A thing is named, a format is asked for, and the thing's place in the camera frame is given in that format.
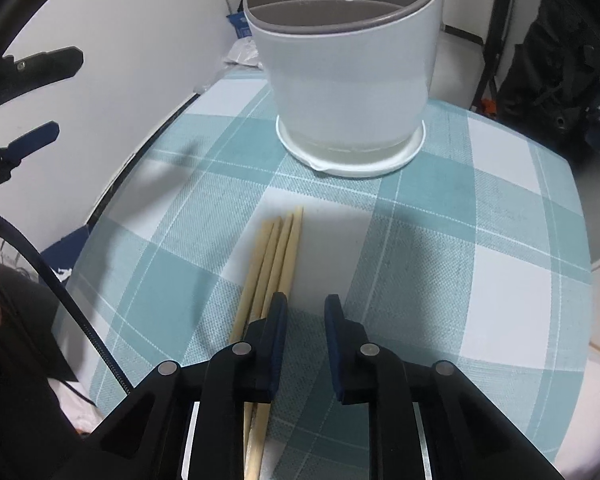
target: teal and white checkered cloth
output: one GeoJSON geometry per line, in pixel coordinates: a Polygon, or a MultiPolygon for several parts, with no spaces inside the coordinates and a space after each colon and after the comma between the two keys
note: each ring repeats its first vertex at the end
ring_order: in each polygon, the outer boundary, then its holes
{"type": "MultiPolygon", "coordinates": [[[[443,102],[413,162],[346,180],[293,159],[264,76],[233,72],[156,141],[115,194],[69,290],[125,372],[209,359],[226,345],[256,232],[304,205],[280,390],[263,478],[368,478],[365,406],[334,400],[324,298],[372,341],[449,359],[549,458],[580,390],[590,259],[567,163],[443,102]]],[[[56,333],[108,413],[115,379],[61,316],[56,333]]]]}

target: wooden chopstick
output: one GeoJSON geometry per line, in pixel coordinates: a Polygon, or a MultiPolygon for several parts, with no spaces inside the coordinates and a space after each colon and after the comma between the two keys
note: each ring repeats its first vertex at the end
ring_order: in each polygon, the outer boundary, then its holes
{"type": "Polygon", "coordinates": [[[260,275],[260,268],[262,267],[262,261],[264,259],[264,253],[267,249],[267,243],[271,231],[273,229],[272,221],[265,221],[262,223],[262,227],[258,232],[256,238],[256,245],[251,254],[251,260],[249,262],[249,270],[247,277],[244,280],[244,286],[242,288],[242,294],[240,295],[240,302],[238,303],[238,310],[235,313],[234,326],[229,335],[229,344],[237,343],[242,339],[244,333],[244,327],[249,317],[249,311],[251,309],[251,300],[256,290],[258,283],[258,276],[260,275]]]}
{"type": "MultiPolygon", "coordinates": [[[[278,238],[278,243],[276,245],[276,253],[273,258],[273,263],[270,269],[269,279],[267,280],[267,288],[266,293],[264,294],[264,298],[262,304],[257,307],[256,299],[253,300],[253,308],[251,309],[251,321],[255,321],[257,319],[261,319],[266,317],[269,313],[269,305],[271,304],[271,297],[273,293],[278,289],[278,283],[280,282],[280,273],[282,272],[282,264],[285,259],[285,251],[286,244],[289,240],[289,233],[291,232],[291,224],[293,221],[293,215],[289,213],[286,215],[285,223],[282,226],[282,231],[280,231],[280,237],[278,238]]],[[[253,414],[253,403],[245,402],[244,403],[244,433],[243,433],[243,441],[244,441],[244,449],[243,449],[243,459],[247,460],[247,448],[249,446],[249,432],[251,429],[251,415],[253,414]]]]}
{"type": "MultiPolygon", "coordinates": [[[[283,292],[287,298],[291,292],[291,284],[294,278],[294,271],[296,270],[296,256],[298,255],[301,227],[302,207],[298,206],[294,211],[289,242],[286,245],[282,272],[280,273],[280,283],[278,285],[278,291],[283,292]]],[[[251,450],[245,474],[246,480],[260,479],[260,469],[262,468],[264,441],[267,434],[267,426],[269,425],[270,409],[270,404],[258,404],[255,421],[253,423],[253,431],[251,431],[251,450]]]]}
{"type": "Polygon", "coordinates": [[[273,229],[267,242],[267,249],[264,253],[264,259],[262,261],[262,268],[260,269],[260,275],[258,277],[258,285],[253,294],[253,304],[251,306],[251,316],[249,322],[260,319],[262,314],[262,306],[265,301],[265,293],[267,291],[267,285],[270,281],[272,267],[274,264],[274,256],[278,248],[278,238],[280,237],[280,227],[282,226],[282,218],[278,217],[273,222],[273,229]]]}

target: white plastic cup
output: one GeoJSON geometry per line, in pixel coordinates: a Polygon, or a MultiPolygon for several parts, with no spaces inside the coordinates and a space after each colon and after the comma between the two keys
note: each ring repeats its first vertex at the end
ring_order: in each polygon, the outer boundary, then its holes
{"type": "Polygon", "coordinates": [[[247,12],[289,136],[338,152],[372,152],[408,140],[429,95],[442,1],[429,0],[394,21],[329,34],[267,30],[247,12]]]}

